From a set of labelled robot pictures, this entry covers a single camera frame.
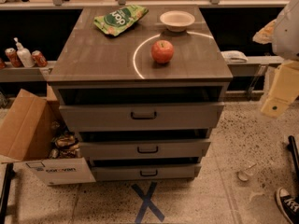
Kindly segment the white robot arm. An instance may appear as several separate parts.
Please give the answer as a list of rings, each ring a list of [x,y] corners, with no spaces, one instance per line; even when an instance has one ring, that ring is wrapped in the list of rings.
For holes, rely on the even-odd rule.
[[[283,63],[275,69],[271,88],[266,95],[261,112],[277,118],[299,96],[299,0],[291,0],[259,32],[253,41],[272,44],[272,50]]]

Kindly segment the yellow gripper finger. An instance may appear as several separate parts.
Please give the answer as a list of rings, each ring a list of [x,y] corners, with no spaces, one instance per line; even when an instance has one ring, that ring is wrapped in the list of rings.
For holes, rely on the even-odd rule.
[[[274,79],[261,112],[271,118],[282,115],[299,96],[299,62],[284,61],[274,71]]]
[[[259,44],[268,44],[272,42],[274,28],[276,20],[268,22],[265,27],[258,31],[252,38],[252,40]]]

